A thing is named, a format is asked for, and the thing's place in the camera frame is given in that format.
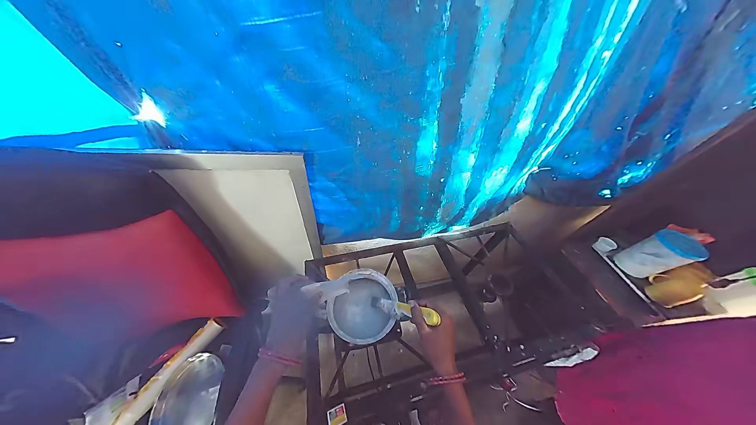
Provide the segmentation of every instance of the blue lid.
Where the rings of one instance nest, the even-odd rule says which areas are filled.
[[[708,258],[708,251],[696,239],[676,230],[662,229],[657,231],[656,238],[662,245],[673,253],[693,261],[702,261]]]

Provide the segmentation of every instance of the hand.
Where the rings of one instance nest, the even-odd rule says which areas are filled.
[[[295,276],[282,279],[268,290],[271,326],[265,348],[291,358],[302,351],[317,300],[308,298],[299,288],[311,283],[305,276]]]
[[[451,315],[446,314],[438,307],[428,305],[426,302],[410,301],[410,304],[412,305],[411,321],[417,326],[417,333],[420,335],[426,360],[439,375],[456,374],[454,322],[451,320]],[[423,318],[423,312],[420,310],[421,306],[436,310],[438,315],[441,316],[441,324],[433,327],[428,326]]]

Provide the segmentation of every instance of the red cloth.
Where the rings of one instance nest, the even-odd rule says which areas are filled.
[[[171,210],[108,231],[0,241],[0,298],[60,329],[117,339],[243,314],[218,263]]]
[[[593,360],[560,368],[566,425],[756,423],[756,318],[608,334]]]

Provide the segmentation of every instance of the label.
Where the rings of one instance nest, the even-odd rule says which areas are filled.
[[[346,408],[344,403],[328,411],[328,425],[343,425],[346,423]]]

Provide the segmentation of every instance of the red bangle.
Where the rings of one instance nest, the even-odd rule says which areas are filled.
[[[465,382],[466,380],[467,379],[465,378],[465,373],[460,372],[458,374],[430,378],[429,380],[426,381],[426,384],[427,385],[444,385],[447,383]]]
[[[286,366],[302,366],[302,361],[298,358],[287,357],[275,351],[266,349],[265,347],[262,347],[260,351],[257,352],[257,357],[267,358],[269,360],[275,361],[276,363],[280,363]]]

